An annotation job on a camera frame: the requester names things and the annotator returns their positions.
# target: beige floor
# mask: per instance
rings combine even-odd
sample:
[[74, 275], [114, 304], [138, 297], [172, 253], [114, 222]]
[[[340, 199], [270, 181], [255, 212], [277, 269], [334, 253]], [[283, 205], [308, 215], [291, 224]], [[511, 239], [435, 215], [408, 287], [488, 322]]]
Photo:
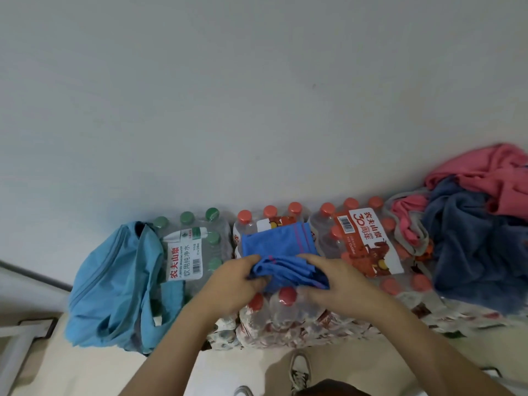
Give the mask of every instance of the beige floor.
[[[12, 396], [114, 396], [142, 364], [141, 355], [117, 348], [71, 347], [62, 336], [66, 319], [60, 320], [34, 380], [29, 384], [23, 381]], [[480, 366], [495, 366], [510, 379], [528, 378], [528, 328], [485, 333], [453, 344]], [[255, 396], [286, 396], [291, 352], [201, 352], [185, 395], [229, 396], [245, 384]], [[373, 396], [398, 395], [414, 382], [413, 374], [384, 340], [311, 347], [305, 353], [312, 364], [314, 382], [339, 379]]]

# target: pink clothing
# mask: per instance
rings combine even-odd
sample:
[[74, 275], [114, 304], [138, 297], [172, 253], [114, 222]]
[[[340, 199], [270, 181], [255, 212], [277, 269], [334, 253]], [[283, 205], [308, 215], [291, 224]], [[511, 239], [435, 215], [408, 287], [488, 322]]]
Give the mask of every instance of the pink clothing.
[[427, 198], [423, 194], [411, 194], [392, 203], [391, 211], [400, 219], [400, 231], [405, 240], [416, 247], [419, 239], [411, 230], [409, 211], [424, 211], [427, 207]]
[[450, 159], [427, 175], [425, 183], [432, 190], [442, 179], [456, 175], [464, 189], [492, 196], [487, 206], [490, 213], [528, 220], [527, 164], [523, 150], [504, 143]]

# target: person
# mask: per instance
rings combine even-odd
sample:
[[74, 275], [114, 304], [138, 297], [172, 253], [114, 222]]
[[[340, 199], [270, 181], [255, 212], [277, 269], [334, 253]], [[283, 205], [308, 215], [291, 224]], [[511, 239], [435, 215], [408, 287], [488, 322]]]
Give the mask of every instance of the person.
[[[320, 268], [329, 290], [302, 288], [312, 302], [332, 312], [372, 323], [392, 343], [429, 396], [511, 395], [503, 386], [433, 333], [397, 299], [379, 290], [342, 260], [301, 254]], [[120, 396], [183, 395], [196, 357], [207, 334], [221, 317], [236, 313], [264, 289], [267, 279], [247, 279], [260, 260], [252, 255], [225, 262], [201, 291], [186, 304], [154, 352], [143, 362]], [[310, 387], [306, 357], [294, 354], [290, 367], [292, 393], [306, 395], [366, 395], [351, 385], [326, 379]], [[252, 396], [246, 386], [237, 396]]]

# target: person's left hand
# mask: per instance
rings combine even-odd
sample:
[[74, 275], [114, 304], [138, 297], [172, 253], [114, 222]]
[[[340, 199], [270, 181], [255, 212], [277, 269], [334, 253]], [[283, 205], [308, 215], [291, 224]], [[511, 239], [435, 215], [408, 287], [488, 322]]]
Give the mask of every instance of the person's left hand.
[[214, 320], [238, 312], [268, 283], [265, 277], [247, 279], [251, 267], [259, 261], [259, 255], [226, 261], [215, 270], [191, 302], [200, 304]]

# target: white sneaker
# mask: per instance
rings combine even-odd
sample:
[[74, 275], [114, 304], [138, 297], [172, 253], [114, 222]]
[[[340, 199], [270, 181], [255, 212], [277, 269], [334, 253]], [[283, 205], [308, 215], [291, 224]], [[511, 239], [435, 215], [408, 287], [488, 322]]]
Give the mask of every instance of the white sneaker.
[[235, 389], [233, 396], [237, 395], [253, 396], [253, 392], [246, 385], [242, 385]]
[[312, 370], [310, 369], [310, 361], [308, 361], [307, 357], [301, 352], [295, 352], [291, 357], [291, 360], [291, 393], [296, 394], [297, 392], [310, 386], [310, 382], [312, 380]]

